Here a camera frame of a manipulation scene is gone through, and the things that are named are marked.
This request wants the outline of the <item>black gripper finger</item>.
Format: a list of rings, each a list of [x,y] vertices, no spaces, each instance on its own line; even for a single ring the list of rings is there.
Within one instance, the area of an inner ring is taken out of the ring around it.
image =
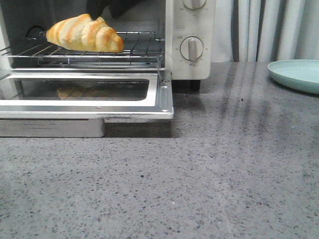
[[[86,10],[92,20],[96,20],[110,4],[109,0],[87,0]]]
[[[112,0],[109,4],[112,18],[118,18],[140,2],[141,0]]]

